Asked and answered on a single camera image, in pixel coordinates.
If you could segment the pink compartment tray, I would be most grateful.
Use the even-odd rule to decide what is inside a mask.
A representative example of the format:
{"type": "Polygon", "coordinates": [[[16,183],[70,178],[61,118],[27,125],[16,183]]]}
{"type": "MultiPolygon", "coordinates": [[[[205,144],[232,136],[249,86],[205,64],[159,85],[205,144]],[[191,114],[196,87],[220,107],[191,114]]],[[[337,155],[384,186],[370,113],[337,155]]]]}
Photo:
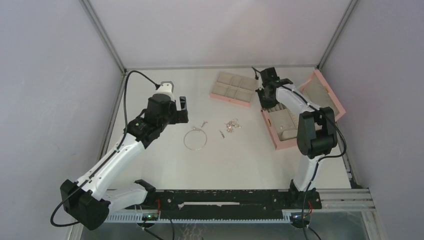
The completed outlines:
{"type": "Polygon", "coordinates": [[[210,93],[210,97],[228,103],[250,107],[258,81],[228,72],[220,72],[210,93]]]}

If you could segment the pink jewelry box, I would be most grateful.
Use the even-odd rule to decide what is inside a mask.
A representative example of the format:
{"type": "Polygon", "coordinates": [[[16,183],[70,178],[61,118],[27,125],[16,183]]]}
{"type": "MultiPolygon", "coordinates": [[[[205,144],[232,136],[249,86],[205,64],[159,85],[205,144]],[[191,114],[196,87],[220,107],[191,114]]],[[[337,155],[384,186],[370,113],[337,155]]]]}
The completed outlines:
{"type": "MultiPolygon", "coordinates": [[[[341,102],[318,69],[313,71],[308,80],[299,87],[299,90],[307,100],[311,100],[321,107],[332,108],[336,120],[346,113],[341,102]]],[[[272,108],[263,108],[261,114],[276,150],[297,145],[298,111],[292,113],[290,108],[278,103],[272,108]]]]}

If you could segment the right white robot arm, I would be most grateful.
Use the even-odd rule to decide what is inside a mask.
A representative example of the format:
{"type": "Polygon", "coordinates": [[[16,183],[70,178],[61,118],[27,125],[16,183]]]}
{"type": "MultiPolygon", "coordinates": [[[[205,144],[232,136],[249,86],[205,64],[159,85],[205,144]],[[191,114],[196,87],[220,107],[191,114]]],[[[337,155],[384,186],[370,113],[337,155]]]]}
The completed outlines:
{"type": "Polygon", "coordinates": [[[296,190],[289,194],[289,203],[302,208],[309,201],[307,191],[314,187],[319,162],[329,157],[338,144],[335,112],[329,106],[319,106],[308,100],[291,80],[281,79],[274,67],[253,71],[255,79],[262,81],[262,87],[256,89],[261,111],[266,113],[283,105],[297,115],[296,144],[303,159],[291,182],[296,190]]]}

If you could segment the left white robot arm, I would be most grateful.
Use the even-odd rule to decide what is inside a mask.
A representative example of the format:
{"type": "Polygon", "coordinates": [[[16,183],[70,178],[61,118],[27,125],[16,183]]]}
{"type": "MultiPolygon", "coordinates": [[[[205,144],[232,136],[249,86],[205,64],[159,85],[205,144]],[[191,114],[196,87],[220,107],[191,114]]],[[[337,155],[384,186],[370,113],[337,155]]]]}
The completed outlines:
{"type": "Polygon", "coordinates": [[[143,116],[127,124],[121,140],[96,165],[76,181],[65,180],[60,186],[64,211],[89,230],[100,227],[109,214],[133,205],[153,207],[155,188],[139,179],[126,188],[109,187],[122,170],[156,140],[168,125],[186,124],[187,99],[179,98],[181,109],[168,94],[155,93],[148,99],[143,116]]]}

